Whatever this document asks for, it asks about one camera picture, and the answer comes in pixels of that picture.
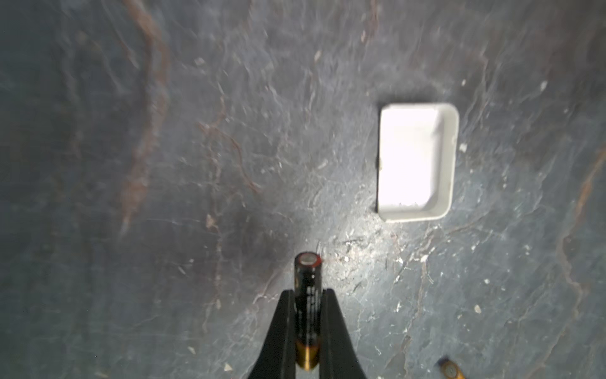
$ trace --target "black battery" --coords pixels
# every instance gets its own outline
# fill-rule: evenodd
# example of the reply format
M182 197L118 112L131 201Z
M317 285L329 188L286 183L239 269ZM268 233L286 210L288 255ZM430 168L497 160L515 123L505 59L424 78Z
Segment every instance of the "black battery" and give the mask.
M320 300L322 298L322 258L312 252L295 257L295 307L297 363L313 369L320 355Z

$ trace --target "gray stone surface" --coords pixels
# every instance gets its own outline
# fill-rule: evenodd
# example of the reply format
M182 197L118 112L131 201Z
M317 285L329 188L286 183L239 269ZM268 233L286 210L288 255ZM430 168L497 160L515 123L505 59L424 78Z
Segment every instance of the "gray stone surface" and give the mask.
M3 7L3 376L245 378L318 249L368 378L604 377L603 1ZM374 212L390 101L461 113L442 220Z

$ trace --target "white tray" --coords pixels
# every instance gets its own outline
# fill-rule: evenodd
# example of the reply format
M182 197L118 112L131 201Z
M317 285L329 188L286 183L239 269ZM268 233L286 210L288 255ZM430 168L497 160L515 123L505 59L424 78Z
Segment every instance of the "white tray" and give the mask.
M453 197L459 112L451 104L390 104L379 123L377 210L388 223L434 220Z

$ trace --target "battery on surface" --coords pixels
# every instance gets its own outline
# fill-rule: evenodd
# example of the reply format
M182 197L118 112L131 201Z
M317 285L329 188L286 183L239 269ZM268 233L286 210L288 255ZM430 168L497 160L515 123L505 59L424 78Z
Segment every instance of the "battery on surface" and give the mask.
M297 363L313 369L320 355L320 300L322 298L322 258L304 252L295 257L295 307Z

